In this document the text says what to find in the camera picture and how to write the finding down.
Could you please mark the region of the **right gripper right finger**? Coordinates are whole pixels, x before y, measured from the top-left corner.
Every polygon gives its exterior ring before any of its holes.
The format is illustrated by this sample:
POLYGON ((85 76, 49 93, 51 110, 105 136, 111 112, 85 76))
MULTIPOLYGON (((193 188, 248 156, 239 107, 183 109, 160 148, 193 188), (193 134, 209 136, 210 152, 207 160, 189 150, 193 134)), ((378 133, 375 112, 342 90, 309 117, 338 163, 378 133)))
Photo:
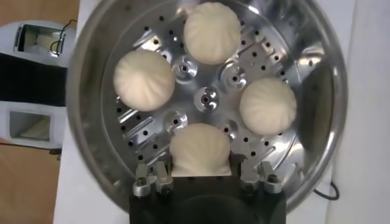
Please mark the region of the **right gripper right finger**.
POLYGON ((258 166, 252 164, 250 160, 244 160, 241 165, 240 182, 241 188, 253 193, 263 184, 263 189, 270 194, 282 192, 282 182, 274 172, 269 161, 262 161, 258 166))

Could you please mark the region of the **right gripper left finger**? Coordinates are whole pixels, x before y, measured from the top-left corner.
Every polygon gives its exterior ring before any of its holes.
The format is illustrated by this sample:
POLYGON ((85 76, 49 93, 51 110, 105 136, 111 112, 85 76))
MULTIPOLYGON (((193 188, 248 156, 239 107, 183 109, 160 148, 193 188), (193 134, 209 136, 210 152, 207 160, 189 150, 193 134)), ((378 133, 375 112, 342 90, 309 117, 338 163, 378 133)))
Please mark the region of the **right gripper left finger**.
POLYGON ((173 178, 168 175, 163 161, 153 165, 153 175, 149 176, 148 166, 144 163, 137 165, 136 180, 133 184, 133 195, 146 197, 151 192, 151 184, 155 184, 155 190, 159 194, 168 194, 173 190, 173 178))

